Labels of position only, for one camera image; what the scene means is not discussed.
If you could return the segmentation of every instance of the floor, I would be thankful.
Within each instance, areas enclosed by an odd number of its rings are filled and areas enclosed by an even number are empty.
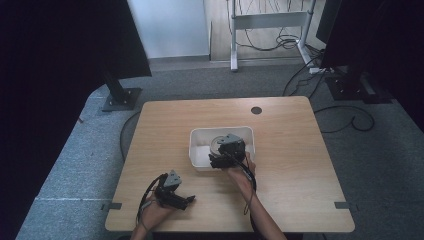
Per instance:
[[[107,206],[124,164],[137,117],[147,101],[281,96],[293,74],[303,66],[300,58],[241,61],[238,73],[228,62],[188,57],[151,61],[153,77],[122,80],[124,87],[141,87],[136,108],[127,112],[100,110],[107,87],[94,91],[81,112],[59,158],[34,199],[17,239],[118,239],[129,233],[109,232],[104,223]],[[296,78],[310,76],[307,71]],[[424,134],[396,100],[392,104],[335,103],[328,88],[315,78],[299,88],[314,110],[333,105],[366,109],[375,119],[371,131],[351,125],[323,134],[356,229],[352,233],[326,233],[326,239],[422,239],[424,229]],[[295,89],[295,83],[288,92]],[[355,126],[370,122],[351,111],[316,114],[322,131],[340,129],[355,114]],[[305,240],[324,239],[307,233]]]

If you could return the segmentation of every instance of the white wall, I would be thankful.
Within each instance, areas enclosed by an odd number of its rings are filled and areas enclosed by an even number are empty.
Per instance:
[[[203,0],[127,0],[148,58],[209,54]]]

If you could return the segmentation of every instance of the white container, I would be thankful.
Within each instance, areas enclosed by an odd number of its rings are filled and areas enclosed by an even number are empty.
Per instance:
[[[191,164],[198,171],[219,170],[211,167],[209,154],[211,141],[218,136],[234,134],[244,140],[250,159],[255,159],[253,130],[250,127],[197,128],[191,131],[189,156]]]

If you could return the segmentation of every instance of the monitor stand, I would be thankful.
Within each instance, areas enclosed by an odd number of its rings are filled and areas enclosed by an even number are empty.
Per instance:
[[[109,88],[110,94],[103,105],[103,112],[112,111],[131,111],[134,109],[141,88],[123,88],[119,80],[114,78],[106,67],[101,64],[98,66],[103,79]]]
[[[363,72],[354,74],[348,72],[342,77],[325,79],[334,100],[362,100],[365,103],[392,103],[392,95],[385,91],[372,76]]]

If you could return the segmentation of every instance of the table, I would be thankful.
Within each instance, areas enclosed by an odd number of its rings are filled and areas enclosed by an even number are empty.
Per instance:
[[[262,113],[251,109],[260,107]],[[132,231],[147,186],[174,169],[177,195],[196,195],[155,231],[251,232],[241,194],[221,171],[198,172],[189,159],[195,128],[249,126],[255,138],[257,195],[284,232],[351,232],[349,209],[305,97],[157,101],[144,104],[106,228]]]

